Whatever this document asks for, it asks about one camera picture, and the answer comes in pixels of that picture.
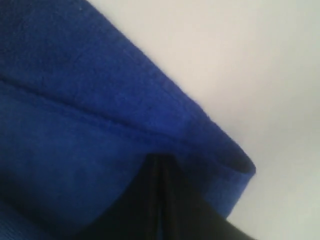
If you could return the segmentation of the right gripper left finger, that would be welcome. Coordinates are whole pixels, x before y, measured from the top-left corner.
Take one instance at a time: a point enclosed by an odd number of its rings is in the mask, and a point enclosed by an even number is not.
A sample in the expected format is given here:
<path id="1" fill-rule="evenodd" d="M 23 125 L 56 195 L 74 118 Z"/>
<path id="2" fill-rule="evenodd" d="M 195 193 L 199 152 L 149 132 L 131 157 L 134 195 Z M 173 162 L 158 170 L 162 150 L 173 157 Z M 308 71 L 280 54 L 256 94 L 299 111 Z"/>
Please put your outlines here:
<path id="1" fill-rule="evenodd" d="M 148 154 L 124 193 L 75 240 L 156 240 L 161 205 L 160 156 Z"/>

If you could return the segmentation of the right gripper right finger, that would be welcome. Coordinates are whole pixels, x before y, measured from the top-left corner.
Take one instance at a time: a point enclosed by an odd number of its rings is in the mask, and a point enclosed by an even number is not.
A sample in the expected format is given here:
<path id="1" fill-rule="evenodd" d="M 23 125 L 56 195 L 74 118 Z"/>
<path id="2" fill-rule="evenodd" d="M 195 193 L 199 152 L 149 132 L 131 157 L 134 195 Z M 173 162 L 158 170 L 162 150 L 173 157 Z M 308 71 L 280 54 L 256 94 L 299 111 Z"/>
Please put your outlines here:
<path id="1" fill-rule="evenodd" d="M 163 240 L 250 240 L 193 187 L 172 155 L 157 155 Z"/>

